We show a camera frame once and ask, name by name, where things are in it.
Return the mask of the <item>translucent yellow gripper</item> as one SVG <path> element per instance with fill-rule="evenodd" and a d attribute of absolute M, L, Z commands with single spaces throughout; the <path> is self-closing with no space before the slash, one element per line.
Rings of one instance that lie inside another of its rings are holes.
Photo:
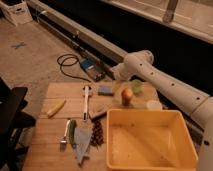
<path fill-rule="evenodd" d="M 129 84 L 126 82 L 116 82 L 113 86 L 114 90 L 114 99 L 122 104 L 121 92 L 125 89 L 129 88 Z"/>

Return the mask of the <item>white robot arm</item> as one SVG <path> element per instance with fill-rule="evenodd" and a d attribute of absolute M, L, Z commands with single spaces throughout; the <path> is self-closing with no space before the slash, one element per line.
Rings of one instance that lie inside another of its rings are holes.
<path fill-rule="evenodd" d="M 204 129 L 196 171 L 213 171 L 213 96 L 194 88 L 153 66 L 149 50 L 127 53 L 111 71 L 116 80 L 137 76 L 152 84 Z"/>

